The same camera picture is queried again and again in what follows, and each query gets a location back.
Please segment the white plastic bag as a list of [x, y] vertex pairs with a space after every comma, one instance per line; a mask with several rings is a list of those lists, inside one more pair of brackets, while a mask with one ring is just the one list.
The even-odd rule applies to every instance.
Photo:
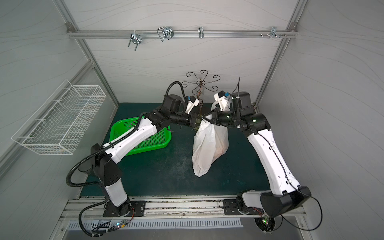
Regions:
[[229, 148], [228, 128], [202, 119], [194, 136], [192, 163], [197, 177], [205, 175], [211, 165]]

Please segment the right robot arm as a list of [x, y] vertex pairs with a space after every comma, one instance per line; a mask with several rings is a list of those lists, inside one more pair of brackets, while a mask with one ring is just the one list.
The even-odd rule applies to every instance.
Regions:
[[239, 92], [230, 95], [223, 91], [214, 95], [219, 104], [211, 110], [207, 119], [216, 126], [239, 129], [255, 149], [270, 184], [268, 192], [247, 191], [239, 199], [239, 209], [258, 208], [275, 218], [283, 215], [308, 200], [312, 193], [302, 186], [291, 173], [281, 155], [267, 118], [257, 113], [250, 94]]

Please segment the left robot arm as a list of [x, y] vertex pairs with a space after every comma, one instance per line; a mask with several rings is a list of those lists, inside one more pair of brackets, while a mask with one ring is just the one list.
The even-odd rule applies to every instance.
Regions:
[[118, 163], [137, 145], [170, 124], [194, 127], [197, 114], [192, 110], [199, 103], [195, 97], [183, 99], [174, 94], [166, 95], [161, 106], [139, 117], [137, 124], [126, 133], [103, 146], [93, 146], [94, 151], [101, 152], [94, 157], [92, 170], [101, 181], [103, 192], [110, 202], [109, 209], [115, 215], [125, 217], [131, 211]]

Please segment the pineapple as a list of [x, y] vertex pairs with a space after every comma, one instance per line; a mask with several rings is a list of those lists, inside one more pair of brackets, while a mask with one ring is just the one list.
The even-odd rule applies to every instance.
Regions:
[[201, 125], [201, 121], [202, 119], [201, 118], [197, 118], [196, 121], [195, 121], [195, 126], [193, 127], [193, 131], [197, 132], [200, 128], [200, 125]]

